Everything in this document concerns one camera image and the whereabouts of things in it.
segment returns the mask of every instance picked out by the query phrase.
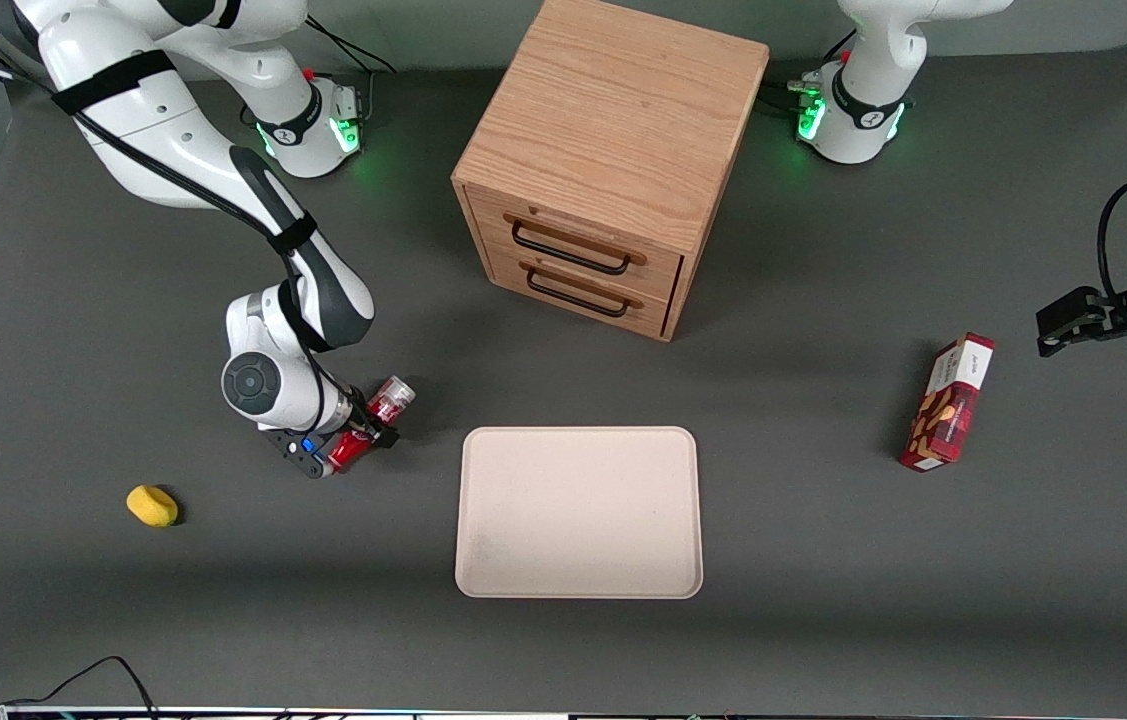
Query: wooden cabinet top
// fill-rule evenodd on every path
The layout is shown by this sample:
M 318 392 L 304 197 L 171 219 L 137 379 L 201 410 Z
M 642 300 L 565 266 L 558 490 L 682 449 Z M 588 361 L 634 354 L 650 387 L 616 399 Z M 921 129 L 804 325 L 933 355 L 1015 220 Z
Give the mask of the wooden cabinet top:
M 453 179 L 695 254 L 765 66 L 757 42 L 545 0 Z

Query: wooden drawer cabinet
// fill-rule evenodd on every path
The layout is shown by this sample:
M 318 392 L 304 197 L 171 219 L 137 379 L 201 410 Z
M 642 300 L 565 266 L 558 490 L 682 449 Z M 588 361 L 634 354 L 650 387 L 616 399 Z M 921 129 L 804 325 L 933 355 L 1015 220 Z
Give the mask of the wooden drawer cabinet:
M 452 174 L 487 277 L 671 340 L 767 47 L 545 0 Z
M 651 243 L 623 240 L 618 233 L 541 214 L 514 199 L 470 193 L 479 237 L 489 250 L 525 255 L 536 263 L 553 260 L 598 284 L 668 299 L 678 277 L 682 255 Z
M 564 266 L 522 254 L 490 249 L 487 263 L 491 281 L 500 287 L 628 331 L 660 336 L 667 300 L 605 286 Z

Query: power cord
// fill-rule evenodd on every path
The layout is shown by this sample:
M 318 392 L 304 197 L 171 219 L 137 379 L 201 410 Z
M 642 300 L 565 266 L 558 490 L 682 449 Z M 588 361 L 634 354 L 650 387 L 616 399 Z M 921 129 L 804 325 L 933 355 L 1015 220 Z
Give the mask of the power cord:
M 6 700 L 0 702 L 0 706 L 37 705 L 38 703 L 51 701 L 53 697 L 56 696 L 56 693 L 64 691 L 65 687 L 69 687 L 70 683 L 73 683 L 74 681 L 82 678 L 83 675 L 91 673 L 91 670 L 96 670 L 97 667 L 100 667 L 101 665 L 105 665 L 110 660 L 118 663 L 118 665 L 123 666 L 123 669 L 127 672 L 128 677 L 132 678 L 132 684 L 135 685 L 135 687 L 137 687 L 137 693 L 141 694 L 142 705 L 147 706 L 148 717 L 150 717 L 151 720 L 159 720 L 159 712 L 156 711 L 156 702 L 151 700 L 150 692 L 147 691 L 147 684 L 141 682 L 141 678 L 137 676 L 135 670 L 132 669 L 132 665 L 128 665 L 127 660 L 124 660 L 123 657 L 117 655 L 107 655 L 103 657 L 100 660 L 97 660 L 96 663 L 88 665 L 78 673 L 70 675 L 69 678 L 65 678 L 63 683 L 56 685 L 54 688 L 52 688 L 52 692 L 45 694 L 45 696 L 43 697 L 16 697 L 15 700 Z
M 857 28 L 854 27 L 852 28 L 851 33 L 848 33 L 848 35 L 843 36 L 843 38 L 840 39 L 836 45 L 831 47 L 828 53 L 825 53 L 823 59 L 820 59 L 822 63 L 828 63 L 828 61 L 833 59 L 834 53 L 838 53 L 838 51 L 842 50 L 843 46 L 848 45 L 848 41 L 851 41 L 851 38 L 854 38 L 855 36 L 857 36 Z
M 354 51 L 374 59 L 378 63 L 383 65 L 385 70 L 389 70 L 390 74 L 398 74 L 398 68 L 390 64 L 389 60 L 385 60 L 375 53 L 370 53 L 370 51 L 363 50 L 358 45 L 354 45 L 353 42 L 345 39 L 343 36 L 336 35 L 335 32 L 330 32 L 330 29 L 327 29 L 323 24 L 313 17 L 313 15 L 309 15 L 307 17 L 307 26 L 310 26 L 316 29 L 316 32 L 319 32 L 320 35 L 325 36 L 328 41 L 332 41 L 332 44 L 336 45 L 336 47 L 339 47 L 341 53 L 349 56 L 349 59 L 353 60 L 358 68 L 363 69 L 363 72 L 367 73 L 367 109 L 363 112 L 363 122 L 370 121 L 372 118 L 372 110 L 376 108 L 376 73 L 379 70 L 367 68 L 367 63 L 365 63 L 362 59 L 358 59 L 358 55 L 354 54 Z
M 1101 288 L 1106 296 L 1127 315 L 1127 300 L 1115 292 L 1115 283 L 1110 279 L 1110 258 L 1106 254 L 1107 237 L 1110 234 L 1110 217 L 1115 206 L 1119 205 L 1119 201 L 1124 199 L 1125 195 L 1127 195 L 1127 183 L 1110 196 L 1104 208 L 1101 210 L 1101 222 L 1097 224 L 1097 272 L 1101 273 Z
M 775 113 L 761 113 L 761 114 L 764 114 L 764 115 L 790 115 L 791 114 L 791 109 L 788 108 L 788 106 L 782 105 L 781 103 L 778 103 L 775 100 L 772 100 L 772 99 L 770 99 L 770 97 L 764 97 L 763 96 L 763 88 L 761 88 L 761 87 L 758 89 L 758 94 L 756 94 L 754 96 L 754 99 L 758 100 L 760 103 L 763 103 L 769 108 L 772 108 L 773 110 L 775 110 Z
M 398 74 L 398 68 L 394 68 L 394 65 L 391 65 L 389 63 L 389 60 L 385 60 L 384 57 L 381 57 L 380 55 L 378 55 L 375 53 L 371 53 L 371 51 L 363 50 L 358 45 L 354 45 L 353 42 L 345 39 L 343 36 L 336 35 L 335 32 L 330 32 L 330 29 L 327 29 L 323 26 L 323 24 L 321 24 L 319 20 L 317 20 L 313 17 L 313 15 L 308 15 L 307 16 L 307 26 L 316 28 L 317 32 L 322 33 L 322 35 L 325 35 L 327 38 L 329 38 L 329 41 L 335 42 L 336 45 L 344 45 L 344 46 L 348 46 L 348 47 L 350 47 L 353 50 L 356 50 L 358 53 L 362 53 L 363 55 L 367 55 L 369 57 L 374 59 L 381 65 L 384 65 L 385 70 L 389 70 L 389 72 L 391 74 Z
M 38 82 L 37 79 L 28 77 L 28 74 L 18 72 L 18 70 L 15 70 L 7 65 L 1 65 L 0 70 L 1 72 L 6 72 L 7 77 L 9 78 L 21 79 L 24 82 L 28 82 L 32 83 L 33 86 L 38 87 L 39 90 L 42 90 L 43 92 L 52 95 L 50 88 L 47 88 L 42 82 Z M 123 137 L 114 135 L 114 133 L 110 133 L 106 128 L 101 127 L 100 124 L 96 122 L 96 119 L 88 117 L 87 113 L 80 110 L 74 115 L 71 115 L 71 117 L 78 119 L 79 124 L 82 124 L 85 128 L 88 128 L 88 131 L 95 133 L 97 137 L 101 139 L 101 142 L 105 142 L 106 145 L 114 146 L 114 149 L 118 150 L 122 155 L 125 155 L 125 158 L 132 160 L 133 163 L 139 165 L 139 167 L 150 170 L 151 174 L 156 174 L 156 176 L 159 176 L 166 181 L 172 183 L 174 186 L 179 187 L 187 193 L 190 193 L 190 195 L 198 197 L 198 199 L 205 201 L 208 205 L 214 206 L 214 208 L 216 210 L 223 211 L 223 213 L 225 213 L 230 217 L 237 219 L 239 220 L 239 222 L 242 222 L 247 224 L 249 228 L 255 229 L 255 231 L 261 233 L 261 235 L 266 237 L 270 235 L 269 229 L 266 228 L 260 220 L 252 217 L 252 215 L 247 214 L 247 211 L 239 208 L 239 206 L 233 204 L 233 202 L 230 202 L 229 199 L 225 199 L 225 197 L 220 196 L 212 190 L 208 190 L 207 187 L 203 187 L 202 184 L 194 181 L 194 179 L 185 177 L 184 174 L 179 174 L 178 170 L 167 167 L 167 165 L 161 163 L 160 160 L 157 160 L 151 155 L 148 155 L 147 152 L 142 152 L 141 150 L 137 150 L 134 146 L 130 145 L 127 141 L 123 140 Z M 298 292 L 295 290 L 298 287 L 298 284 L 295 284 L 294 282 L 295 273 L 292 268 L 292 265 L 290 265 L 289 258 L 283 258 L 283 261 L 285 269 L 287 269 L 289 273 L 290 284 L 292 284 L 293 295 L 295 295 L 295 292 Z M 371 420 L 367 420 L 369 414 L 366 410 L 366 405 L 365 402 L 362 401 L 363 393 L 355 386 L 350 386 L 353 389 L 353 392 L 345 391 L 345 389 L 341 388 L 340 384 L 336 382 L 335 379 L 331 377 L 331 374 L 327 373 L 327 370 L 322 368 L 322 365 L 319 364 L 319 361 L 316 359 L 316 356 L 313 356 L 313 353 L 310 350 L 310 346 L 308 346 L 307 341 L 304 341 L 303 338 L 301 338 L 301 336 L 299 335 L 298 335 L 298 345 L 301 346 L 301 350 L 303 352 L 304 356 L 307 356 L 307 361 L 308 363 L 310 363 L 310 368 L 316 373 L 316 379 L 320 377 L 320 375 L 321 377 L 327 377 L 327 381 L 331 382 L 332 386 L 339 389 L 340 392 L 343 392 L 346 397 L 349 398 L 352 410 L 355 414 L 357 414 L 360 419 L 363 421 L 363 425 L 365 425 L 365 427 L 371 427 Z M 310 429 L 307 429 L 307 432 L 302 433 L 304 439 L 308 439 L 310 433 L 312 433 L 317 427 L 319 427 L 319 423 L 322 419 L 322 414 L 325 409 L 325 400 L 326 398 L 323 397 L 322 392 L 322 383 L 320 382 L 319 411 L 317 411 L 316 418 L 313 419 L 313 424 L 311 425 Z M 106 657 L 106 659 L 97 661 L 96 665 L 100 665 L 103 661 L 109 659 L 110 657 Z M 112 656 L 112 659 L 119 660 L 121 664 L 124 665 L 124 667 L 127 667 L 127 663 L 125 663 L 118 656 Z M 91 668 L 92 667 L 88 667 L 88 669 L 83 670 L 83 673 L 87 673 Z

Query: yellow sponge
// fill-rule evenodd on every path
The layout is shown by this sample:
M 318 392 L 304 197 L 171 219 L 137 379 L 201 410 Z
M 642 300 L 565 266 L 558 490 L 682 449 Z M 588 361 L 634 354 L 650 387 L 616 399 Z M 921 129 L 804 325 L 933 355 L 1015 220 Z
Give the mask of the yellow sponge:
M 176 500 L 154 486 L 137 486 L 128 492 L 128 510 L 151 528 L 166 528 L 176 522 Z

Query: velcro strap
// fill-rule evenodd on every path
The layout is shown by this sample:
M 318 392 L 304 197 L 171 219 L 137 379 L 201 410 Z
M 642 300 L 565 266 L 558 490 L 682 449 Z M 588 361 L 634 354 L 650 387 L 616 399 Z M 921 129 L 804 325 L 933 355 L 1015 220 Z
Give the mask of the velcro strap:
M 221 19 L 216 20 L 216 27 L 229 29 L 239 17 L 239 0 L 225 0 L 225 9 L 221 10 Z
M 900 103 L 905 103 L 905 97 L 887 105 L 870 105 L 869 103 L 855 99 L 848 91 L 848 87 L 843 85 L 842 69 L 837 73 L 834 73 L 834 81 L 831 83 L 831 94 L 834 96 L 834 103 L 837 103 L 838 107 L 850 115 L 852 124 L 855 124 L 857 128 L 881 127 L 884 121 L 890 118 L 897 108 L 900 107 Z
M 301 215 L 298 222 L 283 228 L 283 232 L 270 234 L 265 240 L 270 243 L 272 249 L 278 255 L 287 255 L 305 242 L 310 242 L 310 237 L 319 229 L 319 224 L 310 215 Z
M 151 50 L 150 53 L 124 57 L 86 81 L 66 87 L 52 95 L 52 101 L 56 103 L 57 108 L 65 110 L 65 114 L 77 115 L 119 92 L 135 90 L 141 87 L 143 78 L 175 69 L 163 51 Z

